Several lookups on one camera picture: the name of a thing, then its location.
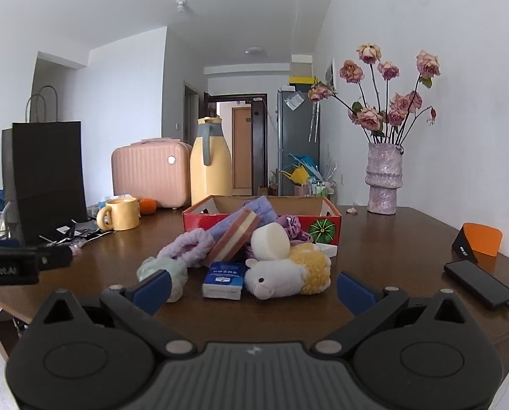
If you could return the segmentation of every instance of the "black power bank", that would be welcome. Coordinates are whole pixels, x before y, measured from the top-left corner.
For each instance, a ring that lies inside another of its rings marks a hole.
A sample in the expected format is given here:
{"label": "black power bank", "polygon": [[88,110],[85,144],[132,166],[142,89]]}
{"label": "black power bank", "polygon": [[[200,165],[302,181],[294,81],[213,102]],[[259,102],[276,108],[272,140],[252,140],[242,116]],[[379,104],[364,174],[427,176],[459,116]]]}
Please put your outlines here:
{"label": "black power bank", "polygon": [[468,260],[447,263],[444,272],[490,309],[509,302],[509,287]]}

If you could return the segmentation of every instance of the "vase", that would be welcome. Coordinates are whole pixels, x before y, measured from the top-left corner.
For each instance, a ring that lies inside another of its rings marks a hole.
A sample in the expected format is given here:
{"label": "vase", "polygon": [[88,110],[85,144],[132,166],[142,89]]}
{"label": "vase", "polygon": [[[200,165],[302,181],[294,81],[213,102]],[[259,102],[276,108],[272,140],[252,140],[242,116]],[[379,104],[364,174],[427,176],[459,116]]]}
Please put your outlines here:
{"label": "vase", "polygon": [[392,143],[369,143],[365,182],[370,186],[368,211],[392,215],[397,212],[397,189],[403,186],[403,156]]}

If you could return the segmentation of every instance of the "red cardboard box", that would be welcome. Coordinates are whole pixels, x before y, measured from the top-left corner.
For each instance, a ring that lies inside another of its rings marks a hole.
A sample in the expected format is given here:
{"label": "red cardboard box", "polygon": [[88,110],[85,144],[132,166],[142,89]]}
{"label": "red cardboard box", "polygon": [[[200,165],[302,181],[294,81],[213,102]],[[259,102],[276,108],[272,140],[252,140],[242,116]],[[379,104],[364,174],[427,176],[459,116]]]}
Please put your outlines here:
{"label": "red cardboard box", "polygon": [[[208,230],[214,224],[239,210],[243,203],[255,196],[210,195],[182,213],[184,230]],[[342,215],[325,197],[268,197],[278,216],[298,216],[303,231],[310,233],[314,242],[337,245],[340,240]]]}

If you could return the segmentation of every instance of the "blue box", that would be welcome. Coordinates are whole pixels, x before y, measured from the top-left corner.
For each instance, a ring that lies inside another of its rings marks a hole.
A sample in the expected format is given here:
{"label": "blue box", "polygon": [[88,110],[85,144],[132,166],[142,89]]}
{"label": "blue box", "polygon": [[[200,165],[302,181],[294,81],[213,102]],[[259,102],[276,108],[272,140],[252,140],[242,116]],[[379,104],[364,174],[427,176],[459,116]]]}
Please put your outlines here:
{"label": "blue box", "polygon": [[244,263],[213,262],[203,281],[203,297],[239,301],[244,277]]}

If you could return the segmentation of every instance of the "brown tabletop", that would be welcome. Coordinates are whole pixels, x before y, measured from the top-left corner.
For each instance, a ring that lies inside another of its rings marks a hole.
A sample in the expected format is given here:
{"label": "brown tabletop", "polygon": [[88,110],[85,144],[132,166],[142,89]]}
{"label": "brown tabletop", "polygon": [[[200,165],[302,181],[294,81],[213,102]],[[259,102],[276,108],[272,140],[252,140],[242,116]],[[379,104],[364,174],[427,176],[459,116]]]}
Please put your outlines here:
{"label": "brown tabletop", "polygon": [[[488,311],[442,274],[452,260],[450,246],[457,231],[419,211],[399,208],[395,216],[367,213],[343,216],[338,255],[332,277],[348,270],[377,289],[398,286],[411,296],[429,297],[443,287],[459,292],[469,310],[496,346],[509,370],[509,311]],[[183,232],[180,211],[161,211],[144,217],[138,228],[103,236],[83,248],[69,268],[40,273],[40,283],[0,287],[0,304],[12,315],[30,322],[57,287],[76,296],[95,296],[111,284],[131,286],[141,262],[155,256]],[[486,268],[509,286],[509,259],[485,261]],[[335,282],[322,294],[269,301],[243,292],[241,301],[204,299],[206,270],[194,268],[182,298],[165,304],[155,315],[161,322],[198,346],[207,341],[290,341],[312,344],[352,319],[336,297]]]}

